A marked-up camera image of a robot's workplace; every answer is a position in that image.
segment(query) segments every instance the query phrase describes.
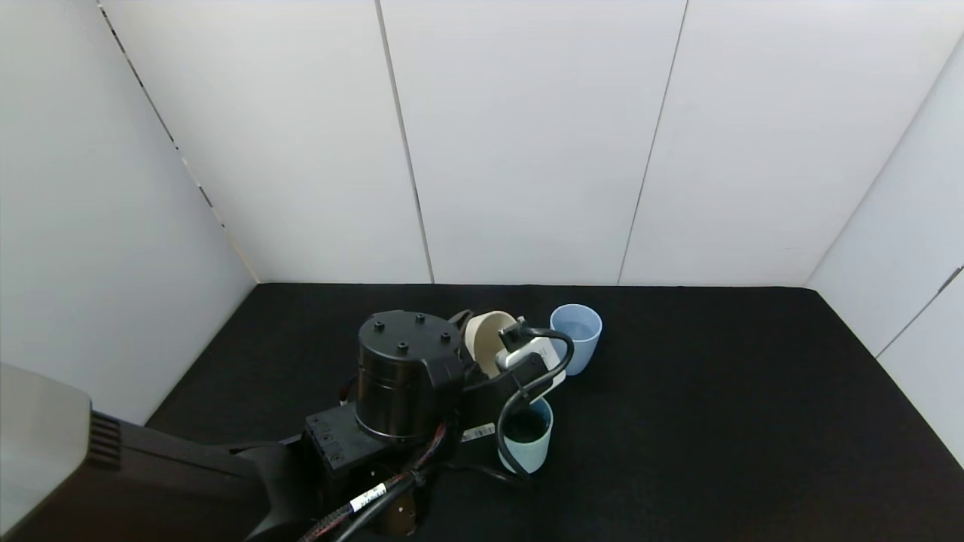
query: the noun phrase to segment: panel seam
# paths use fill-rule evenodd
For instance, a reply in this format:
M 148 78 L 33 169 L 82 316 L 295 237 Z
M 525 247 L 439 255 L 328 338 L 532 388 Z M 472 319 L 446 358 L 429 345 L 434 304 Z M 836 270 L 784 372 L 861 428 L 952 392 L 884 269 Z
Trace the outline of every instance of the panel seam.
M 395 115 L 398 117 L 398 130 L 402 136 L 402 149 L 405 151 L 405 164 L 409 171 L 409 182 L 412 184 L 412 195 L 415 197 L 415 214 L 418 217 L 418 229 L 421 232 L 422 249 L 425 251 L 425 264 L 428 266 L 428 279 L 435 283 L 435 272 L 432 269 L 432 256 L 428 250 L 428 235 L 425 232 L 425 220 L 422 218 L 421 199 L 418 196 L 418 185 L 415 182 L 415 167 L 412 165 L 412 152 L 409 148 L 409 136 L 405 130 L 405 119 L 402 116 L 402 101 L 398 97 L 398 84 L 395 82 L 395 67 L 391 61 L 391 50 L 388 48 L 388 32 L 385 29 L 385 16 L 382 14 L 382 1 L 374 0 L 375 14 L 378 15 L 378 29 L 382 34 L 382 47 L 385 49 L 385 63 L 388 67 L 388 81 L 391 84 L 391 97 L 395 102 Z
M 653 128 L 650 150 L 646 154 L 646 166 L 643 167 L 643 178 L 639 182 L 639 192 L 636 194 L 636 207 L 632 211 L 632 220 L 629 222 L 626 249 L 623 251 L 623 261 L 619 265 L 619 275 L 616 277 L 616 285 L 623 283 L 623 271 L 626 269 L 626 259 L 629 256 L 629 244 L 632 242 L 632 231 L 636 226 L 636 216 L 639 214 L 639 203 L 643 199 L 643 187 L 646 186 L 646 175 L 650 171 L 650 162 L 653 160 L 653 149 L 656 147 L 656 135 L 659 133 L 659 123 L 662 121 L 663 109 L 666 107 L 666 97 L 669 95 L 670 82 L 673 80 L 673 68 L 676 66 L 676 55 L 680 52 L 680 41 L 683 40 L 683 25 L 686 23 L 686 11 L 688 9 L 689 0 L 686 0 L 686 3 L 683 4 L 683 16 L 680 17 L 680 31 L 676 35 L 676 45 L 673 47 L 673 59 L 670 61 L 669 71 L 666 73 L 666 86 L 663 88 L 662 101 L 659 103 L 659 112 L 656 114 L 656 126 Z
M 204 188 L 198 181 L 198 176 L 196 176 L 194 171 L 191 170 L 191 167 L 187 163 L 187 159 L 184 158 L 184 153 L 181 152 L 180 147 L 174 140 L 174 135 L 171 134 L 171 130 L 168 128 L 167 123 L 164 122 L 164 118 L 161 117 L 160 111 L 157 110 L 157 106 L 154 104 L 153 98 L 150 97 L 150 93 L 147 91 L 147 87 L 144 85 L 144 81 L 141 79 L 141 74 L 137 72 L 136 68 L 134 68 L 134 63 L 131 62 L 130 56 L 127 55 L 127 49 L 125 49 L 123 46 L 121 36 L 119 36 L 117 30 L 114 29 L 114 23 L 111 22 L 111 18 L 108 16 L 106 8 L 104 8 L 103 4 L 101 4 L 99 1 L 97 2 L 97 8 L 100 9 L 100 14 L 103 15 L 104 22 L 107 23 L 107 28 L 111 31 L 111 35 L 114 37 L 114 42 L 118 45 L 118 49 L 120 49 L 120 54 L 122 54 L 124 60 L 127 61 L 127 67 L 130 68 L 131 73 L 134 74 L 134 78 L 137 80 L 137 84 L 141 87 L 141 92 L 147 99 L 147 103 L 150 105 L 150 110 L 154 112 L 154 117 L 158 122 L 161 123 L 161 127 L 164 128 L 164 133 L 167 134 L 168 139 L 171 140 L 171 145 L 174 146 L 174 152 L 177 153 L 177 157 L 180 158 L 181 163 L 184 165 L 184 170 L 187 172 L 188 177 L 190 177 L 191 180 L 194 181 L 194 184 L 198 187 L 198 191 L 201 192 L 201 197 L 204 198 L 207 206 L 211 209 L 211 213 L 214 214 L 215 220 L 217 220 L 218 224 L 221 225 L 221 229 L 225 232 L 225 236 L 228 238 L 228 242 L 230 243 L 231 247 L 241 258 L 241 261 L 244 263 L 245 267 L 248 268 L 248 273 L 251 274 L 254 282 L 256 284 L 261 284 L 261 280 L 254 271 L 254 267 L 251 265 L 248 257 L 241 250 L 241 247 L 238 245 L 237 241 L 234 239 L 234 235 L 231 234 L 231 231 L 228 229 L 225 221 L 221 218 L 221 213 L 218 212 L 218 209 L 215 208 L 211 198 L 207 195 L 207 192 L 204 191 Z

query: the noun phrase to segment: light blue cup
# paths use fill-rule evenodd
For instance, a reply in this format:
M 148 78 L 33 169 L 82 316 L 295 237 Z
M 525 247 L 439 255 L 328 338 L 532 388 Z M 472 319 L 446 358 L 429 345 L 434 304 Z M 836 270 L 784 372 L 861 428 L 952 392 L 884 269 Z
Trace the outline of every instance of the light blue cup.
M 516 458 L 516 461 L 519 461 L 522 468 L 531 474 L 538 471 L 543 463 L 546 462 L 546 454 L 549 453 L 549 436 L 552 434 L 553 415 L 552 407 L 549 406 L 549 402 L 544 398 L 537 399 L 536 402 L 529 405 L 529 408 L 538 412 L 539 415 L 543 417 L 543 420 L 546 421 L 546 433 L 531 443 L 517 443 L 506 437 L 505 447 L 509 448 L 509 453 Z M 501 451 L 498 453 L 498 458 L 502 461 L 502 465 L 510 472 L 514 473 L 516 471 L 512 467 L 509 467 Z
M 573 359 L 566 367 L 566 376 L 580 374 L 589 364 L 589 359 L 593 357 L 596 350 L 596 343 L 600 341 L 600 334 L 603 332 L 603 319 L 596 311 L 585 305 L 563 305 L 552 311 L 549 317 L 549 326 L 555 331 L 561 331 L 573 339 L 576 344 L 576 352 Z M 566 343 L 553 339 L 552 346 L 559 354 L 559 359 L 566 351 Z

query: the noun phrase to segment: black felt mat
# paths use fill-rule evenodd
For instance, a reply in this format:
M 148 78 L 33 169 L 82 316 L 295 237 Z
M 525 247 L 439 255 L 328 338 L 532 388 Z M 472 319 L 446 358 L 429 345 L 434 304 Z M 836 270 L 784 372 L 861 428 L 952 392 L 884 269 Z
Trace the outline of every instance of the black felt mat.
M 564 303 L 604 329 L 549 396 L 538 489 L 447 474 L 414 540 L 964 540 L 964 471 L 806 289 L 260 285 L 149 426 L 212 444 L 294 435 L 336 405 L 372 312 L 546 325 Z M 468 451 L 495 465 L 489 440 Z

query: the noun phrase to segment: black cable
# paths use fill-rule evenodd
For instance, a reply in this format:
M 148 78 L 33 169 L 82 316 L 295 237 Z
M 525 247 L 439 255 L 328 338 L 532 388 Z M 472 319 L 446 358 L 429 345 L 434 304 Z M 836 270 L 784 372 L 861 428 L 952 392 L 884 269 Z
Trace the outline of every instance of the black cable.
M 520 483 L 522 483 L 522 481 L 516 478 L 515 476 L 506 474 L 497 469 L 493 469 L 492 467 L 486 467 L 485 465 L 477 465 L 475 463 L 468 463 L 465 465 L 456 464 L 456 463 L 441 463 L 438 465 L 438 467 L 442 469 L 446 469 L 447 471 L 473 471 L 475 473 L 480 473 L 480 474 L 484 474 L 486 476 L 495 478 L 500 482 L 507 483 L 510 485 L 519 485 Z
M 544 328 L 528 328 L 521 330 L 521 333 L 525 333 L 531 339 L 538 337 L 545 337 L 547 339 L 559 339 L 566 343 L 566 354 L 562 357 L 562 361 L 559 365 L 553 367 L 549 372 L 540 376 L 539 378 L 533 380 L 532 382 L 522 386 L 518 391 L 509 397 L 509 400 L 505 401 L 505 405 L 502 406 L 502 411 L 498 414 L 498 421 L 495 423 L 495 445 L 498 447 L 498 451 L 501 452 L 502 457 L 505 458 L 505 462 L 512 467 L 512 470 L 516 472 L 516 476 L 519 482 L 528 485 L 532 482 L 532 476 L 526 469 L 522 468 L 519 464 L 519 460 L 512 455 L 509 451 L 509 447 L 505 445 L 505 432 L 504 424 L 505 419 L 508 417 L 509 413 L 512 412 L 513 407 L 523 395 L 528 394 L 535 388 L 542 386 L 548 381 L 555 378 L 557 374 L 566 370 L 566 366 L 573 359 L 573 354 L 576 352 L 576 345 L 573 343 L 572 338 L 564 333 L 559 333 L 555 330 L 544 329 Z
M 401 497 L 403 493 L 412 489 L 415 485 L 415 477 L 411 474 L 405 474 L 405 476 L 399 480 L 398 483 L 391 486 L 391 489 L 385 492 L 382 497 L 379 497 L 377 501 L 365 507 L 365 509 L 359 514 L 355 521 L 348 524 L 341 533 L 338 534 L 338 538 L 335 542 L 345 542 L 352 536 L 355 535 L 361 528 L 368 525 L 372 519 L 375 518 L 386 506 L 395 502 L 396 499 Z

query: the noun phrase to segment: sticker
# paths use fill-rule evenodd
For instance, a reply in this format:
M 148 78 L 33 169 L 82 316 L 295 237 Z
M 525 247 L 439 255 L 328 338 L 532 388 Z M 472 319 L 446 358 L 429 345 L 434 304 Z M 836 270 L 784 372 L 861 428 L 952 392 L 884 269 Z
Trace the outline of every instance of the sticker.
M 486 423 L 485 425 L 467 429 L 465 433 L 462 433 L 462 442 L 467 443 L 468 441 L 474 441 L 475 439 L 481 439 L 482 437 L 488 437 L 493 434 L 495 434 L 495 424 Z
M 385 492 L 385 484 L 381 483 L 362 493 L 361 495 L 358 495 L 354 499 L 351 499 L 352 511 L 358 512 L 362 508 L 365 508 L 370 502 L 383 496 Z

